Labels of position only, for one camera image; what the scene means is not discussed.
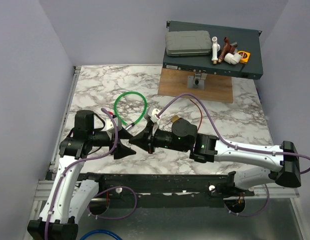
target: green cable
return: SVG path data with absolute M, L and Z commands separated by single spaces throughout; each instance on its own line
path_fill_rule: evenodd
M 118 111 L 117 111 L 117 104 L 118 104 L 119 100 L 120 100 L 122 97 L 124 97 L 125 95 L 128 95 L 128 94 L 136 94 L 136 95 L 140 96 L 140 97 L 143 99 L 143 101 L 144 101 L 144 110 L 143 110 L 143 112 L 141 113 L 140 117 L 139 117 L 136 121 L 134 121 L 134 124 L 137 124 L 137 123 L 142 119 L 142 117 L 145 115 L 145 112 L 146 112 L 146 110 L 147 110 L 147 101 L 146 101 L 145 97 L 144 97 L 141 93 L 139 93 L 139 92 L 137 92 L 137 91 L 128 91 L 128 92 L 125 92 L 125 93 L 121 94 L 119 97 L 117 97 L 117 99 L 116 99 L 116 101 L 115 101 L 115 104 L 114 104 L 114 112 L 115 112 L 115 115 L 121 120 L 121 122 L 122 122 L 124 125 L 127 125 L 127 123 L 126 123 L 126 122 L 119 116 L 119 114 L 118 114 Z

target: metal bracket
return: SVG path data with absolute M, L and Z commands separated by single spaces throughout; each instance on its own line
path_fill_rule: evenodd
M 189 89 L 202 89 L 203 90 L 205 89 L 204 79 L 203 79 L 202 73 L 195 73 L 194 76 L 188 76 L 187 87 Z

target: marble surface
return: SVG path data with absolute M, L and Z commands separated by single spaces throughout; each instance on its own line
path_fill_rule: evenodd
M 173 97 L 157 95 L 161 66 L 159 65 L 119 65 L 119 66 L 83 66 L 76 86 L 64 137 L 74 125 L 74 116 L 78 110 L 93 110 L 102 118 L 106 116 L 100 108 L 113 110 L 116 98 L 127 91 L 137 91 L 145 96 L 148 106 L 162 109 Z M 253 80 L 233 78 L 233 103 L 203 101 L 211 113 L 220 133 L 228 140 L 257 145 L 272 144 L 268 126 L 257 96 Z M 129 95 L 118 103 L 120 116 L 128 123 L 136 120 L 143 110 L 143 101 L 139 96 Z M 161 129 L 174 115 L 198 125 L 198 108 L 186 98 L 177 100 L 161 116 Z M 146 125 L 142 119 L 133 129 L 132 135 Z M 96 119 L 95 127 L 102 124 Z M 170 130 L 171 124 L 164 127 Z M 215 134 L 206 116 L 199 130 L 204 134 Z M 136 146 L 132 148 L 136 155 L 113 160 L 111 156 L 87 161 L 82 172 L 123 173 L 123 174 L 226 174 L 230 171 L 245 170 L 252 166 L 233 162 L 197 163 L 189 159 L 189 153 L 157 148 L 154 154 L 148 154 Z M 107 147 L 91 156 L 101 155 Z

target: red wire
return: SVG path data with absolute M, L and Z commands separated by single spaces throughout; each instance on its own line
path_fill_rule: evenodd
M 201 111 L 201 109 L 200 109 L 200 107 L 198 106 L 197 103 L 195 103 L 192 99 L 190 99 L 190 101 L 191 101 L 193 104 L 195 104 L 196 107 L 198 107 L 198 109 L 199 109 L 199 111 L 200 111 L 200 122 L 199 122 L 199 126 L 198 126 L 198 129 L 197 129 L 197 131 L 199 131 L 199 128 L 200 128 L 200 126 L 201 126 L 201 122 L 203 121 L 203 113 L 202 113 L 202 111 Z

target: black rectangular base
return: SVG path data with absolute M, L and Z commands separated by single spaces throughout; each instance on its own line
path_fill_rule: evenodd
M 260 53 L 259 31 L 226 26 L 206 25 L 199 23 L 170 21 L 169 31 L 208 31 L 210 37 L 217 37 L 222 48 L 224 37 L 230 42 L 238 43 L 238 50 L 251 53 L 247 64 L 228 64 L 225 61 L 218 64 L 212 63 L 212 54 L 199 56 L 168 56 L 165 50 L 163 68 L 202 72 L 221 76 L 238 77 L 258 80 L 263 75 Z

